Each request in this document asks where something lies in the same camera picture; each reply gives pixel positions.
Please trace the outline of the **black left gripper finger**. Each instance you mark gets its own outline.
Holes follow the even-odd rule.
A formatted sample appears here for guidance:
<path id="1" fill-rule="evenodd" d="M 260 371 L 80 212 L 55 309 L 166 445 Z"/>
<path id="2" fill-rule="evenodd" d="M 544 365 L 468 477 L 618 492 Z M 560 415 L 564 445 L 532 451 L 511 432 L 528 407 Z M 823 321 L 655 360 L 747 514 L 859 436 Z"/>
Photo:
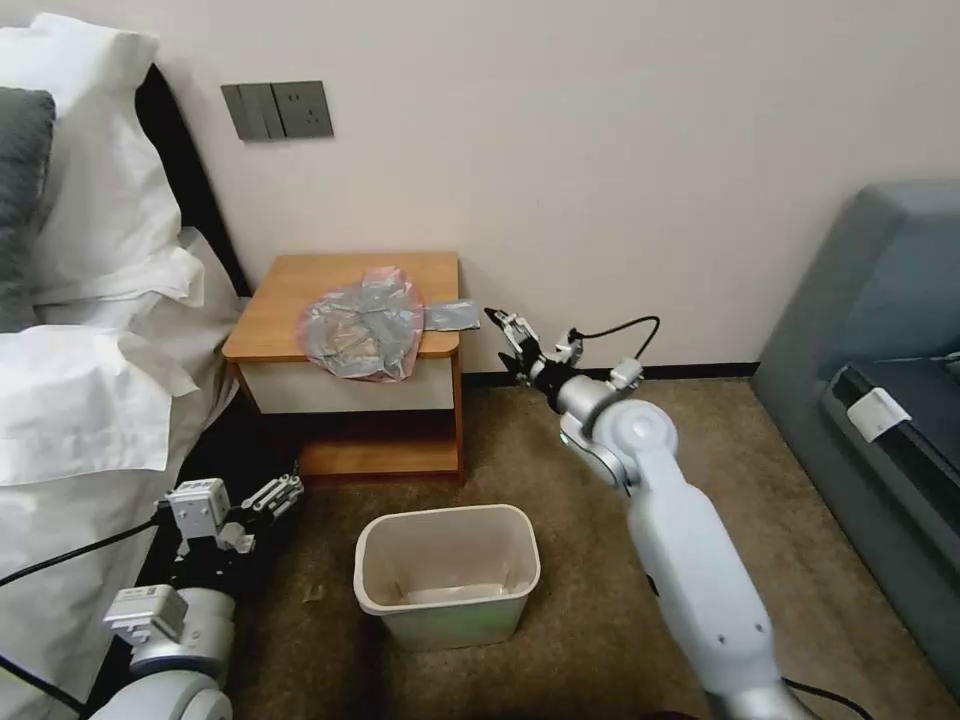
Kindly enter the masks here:
<path id="1" fill-rule="evenodd" d="M 275 477 L 241 502 L 238 521 L 241 525 L 272 525 L 293 508 L 304 490 L 297 473 Z"/>
<path id="2" fill-rule="evenodd" d="M 217 526 L 214 543 L 219 551 L 247 555 L 255 549 L 256 537 L 241 523 L 227 521 Z"/>

